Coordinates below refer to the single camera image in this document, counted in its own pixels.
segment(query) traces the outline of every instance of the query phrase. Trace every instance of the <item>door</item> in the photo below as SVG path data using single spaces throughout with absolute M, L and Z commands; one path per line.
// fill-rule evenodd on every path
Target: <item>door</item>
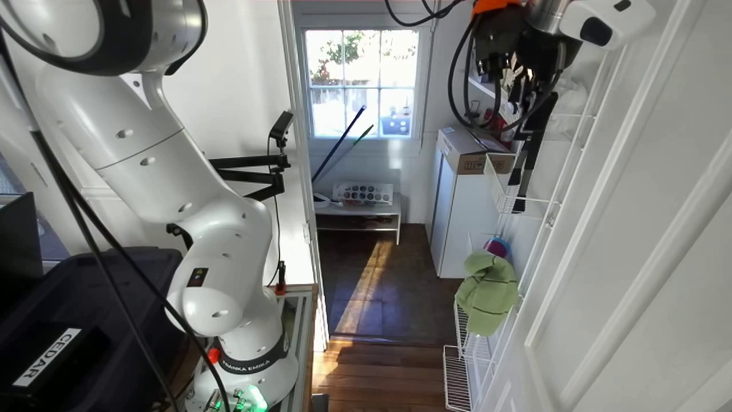
M 730 409 L 732 2 L 651 6 L 475 410 Z
M 457 175 L 451 168 L 448 159 L 440 159 L 437 191 L 435 191 L 435 215 L 432 215 L 432 261 L 437 276 L 441 274 L 443 247 L 448 240 L 451 215 L 453 215 L 453 197 L 456 197 Z

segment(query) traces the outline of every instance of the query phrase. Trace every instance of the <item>green towel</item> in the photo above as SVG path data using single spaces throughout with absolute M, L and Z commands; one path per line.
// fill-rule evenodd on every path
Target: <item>green towel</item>
M 472 254 L 464 270 L 467 279 L 459 285 L 456 301 L 467 314 L 467 331 L 492 335 L 518 301 L 518 279 L 510 261 L 489 253 Z

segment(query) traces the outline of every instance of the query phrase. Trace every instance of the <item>hardwood floor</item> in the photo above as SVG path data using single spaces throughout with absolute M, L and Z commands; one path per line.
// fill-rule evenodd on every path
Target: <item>hardwood floor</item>
M 424 228 L 390 235 L 319 231 L 323 291 L 333 338 L 383 339 L 405 346 L 456 341 L 456 279 L 440 279 Z
M 332 339 L 314 359 L 330 412 L 443 412 L 441 349 Z

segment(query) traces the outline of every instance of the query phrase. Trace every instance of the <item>wire basket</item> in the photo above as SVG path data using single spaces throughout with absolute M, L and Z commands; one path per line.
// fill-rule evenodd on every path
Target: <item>wire basket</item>
M 457 412 L 472 410 L 472 402 L 467 393 L 464 358 L 457 346 L 441 349 L 441 386 L 443 386 L 446 410 L 457 410 Z
M 335 183 L 332 199 L 345 204 L 390 204 L 393 183 Z

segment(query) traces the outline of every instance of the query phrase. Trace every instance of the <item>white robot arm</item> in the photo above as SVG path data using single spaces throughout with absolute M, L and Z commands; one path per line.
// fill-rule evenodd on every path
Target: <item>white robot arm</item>
M 191 239 L 170 302 L 216 339 L 223 388 L 257 386 L 267 405 L 278 404 L 298 363 L 263 294 L 269 214 L 230 192 L 162 94 L 162 77 L 203 39 L 202 0 L 7 0 L 0 17 L 40 124 L 64 134 L 142 221 Z M 195 393 L 208 399 L 212 379 L 199 377 Z
M 647 0 L 529 0 L 529 23 L 541 32 L 619 49 L 637 37 L 657 11 Z

